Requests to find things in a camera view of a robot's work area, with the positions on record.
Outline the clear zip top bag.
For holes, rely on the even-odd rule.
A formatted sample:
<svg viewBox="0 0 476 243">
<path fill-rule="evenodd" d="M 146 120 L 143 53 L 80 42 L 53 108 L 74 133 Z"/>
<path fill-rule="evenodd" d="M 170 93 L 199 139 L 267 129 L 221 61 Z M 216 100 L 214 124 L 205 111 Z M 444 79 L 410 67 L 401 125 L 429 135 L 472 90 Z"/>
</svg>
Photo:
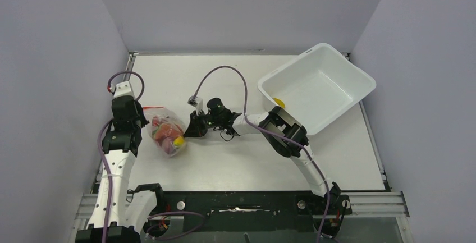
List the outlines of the clear zip top bag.
<svg viewBox="0 0 476 243">
<path fill-rule="evenodd" d="M 165 157 L 173 157 L 186 147 L 186 126 L 175 112 L 157 106 L 144 107 L 143 110 L 149 121 L 147 132 Z"/>
</svg>

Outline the yellow banana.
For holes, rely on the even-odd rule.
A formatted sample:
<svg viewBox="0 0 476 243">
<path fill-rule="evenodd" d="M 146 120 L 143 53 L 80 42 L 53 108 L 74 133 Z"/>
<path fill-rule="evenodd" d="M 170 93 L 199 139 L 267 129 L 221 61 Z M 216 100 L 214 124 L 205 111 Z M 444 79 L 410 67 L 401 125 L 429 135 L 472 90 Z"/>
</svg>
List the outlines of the yellow banana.
<svg viewBox="0 0 476 243">
<path fill-rule="evenodd" d="M 184 146 L 185 144 L 186 144 L 186 140 L 181 136 L 175 138 L 175 140 L 173 141 L 173 146 L 175 148 L 180 148 L 180 147 Z"/>
</svg>

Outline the watermelon slice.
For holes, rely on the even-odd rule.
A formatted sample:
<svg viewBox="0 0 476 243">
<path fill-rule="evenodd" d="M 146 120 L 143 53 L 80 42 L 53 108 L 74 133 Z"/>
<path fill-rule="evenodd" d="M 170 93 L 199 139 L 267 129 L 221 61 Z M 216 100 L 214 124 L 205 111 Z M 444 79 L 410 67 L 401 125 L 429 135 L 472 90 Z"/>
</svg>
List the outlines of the watermelon slice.
<svg viewBox="0 0 476 243">
<path fill-rule="evenodd" d="M 152 132 L 152 139 L 157 142 L 159 146 L 162 145 L 164 140 L 173 142 L 175 138 L 180 136 L 180 130 L 177 129 L 175 125 L 169 123 L 163 123 L 159 125 L 158 128 Z"/>
</svg>

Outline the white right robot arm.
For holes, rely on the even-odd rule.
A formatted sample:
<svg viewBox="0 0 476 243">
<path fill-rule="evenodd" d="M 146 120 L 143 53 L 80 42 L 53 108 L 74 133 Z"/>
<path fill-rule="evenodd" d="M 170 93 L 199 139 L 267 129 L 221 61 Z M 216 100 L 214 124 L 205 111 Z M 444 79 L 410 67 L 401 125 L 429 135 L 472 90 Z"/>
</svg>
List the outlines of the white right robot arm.
<svg viewBox="0 0 476 243">
<path fill-rule="evenodd" d="M 306 179 L 310 191 L 316 195 L 315 204 L 323 213 L 333 210 L 339 217 L 351 213 L 349 198 L 341 196 L 341 189 L 318 167 L 310 148 L 307 130 L 280 106 L 269 112 L 246 115 L 226 108 L 220 98 L 207 104 L 200 97 L 187 101 L 195 110 L 185 131 L 187 138 L 205 137 L 209 130 L 220 131 L 230 138 L 260 134 L 279 155 L 289 158 Z"/>
</svg>

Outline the purple onion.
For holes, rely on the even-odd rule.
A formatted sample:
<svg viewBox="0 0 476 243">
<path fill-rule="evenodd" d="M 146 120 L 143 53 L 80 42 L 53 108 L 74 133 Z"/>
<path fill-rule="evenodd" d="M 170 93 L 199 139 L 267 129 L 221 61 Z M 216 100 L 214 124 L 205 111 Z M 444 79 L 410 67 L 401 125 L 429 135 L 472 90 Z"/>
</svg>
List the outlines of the purple onion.
<svg viewBox="0 0 476 243">
<path fill-rule="evenodd" d="M 161 149 L 163 150 L 164 155 L 167 157 L 175 155 L 178 151 L 173 142 L 170 142 L 169 140 L 164 140 L 162 142 Z"/>
</svg>

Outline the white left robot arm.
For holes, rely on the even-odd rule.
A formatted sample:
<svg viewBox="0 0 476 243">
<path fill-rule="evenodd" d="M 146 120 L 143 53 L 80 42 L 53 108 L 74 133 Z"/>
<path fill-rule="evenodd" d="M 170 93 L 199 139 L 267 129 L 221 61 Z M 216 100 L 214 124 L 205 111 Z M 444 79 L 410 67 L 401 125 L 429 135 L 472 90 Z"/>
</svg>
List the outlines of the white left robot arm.
<svg viewBox="0 0 476 243">
<path fill-rule="evenodd" d="M 139 102 L 129 95 L 112 99 L 113 118 L 105 125 L 99 147 L 104 169 L 94 210 L 86 229 L 78 231 L 76 242 L 141 242 L 144 225 L 157 217 L 197 216 L 199 229 L 206 220 L 200 213 L 159 212 L 165 205 L 160 184 L 138 186 L 126 204 L 130 173 L 141 143 L 141 129 L 148 124 Z"/>
</svg>

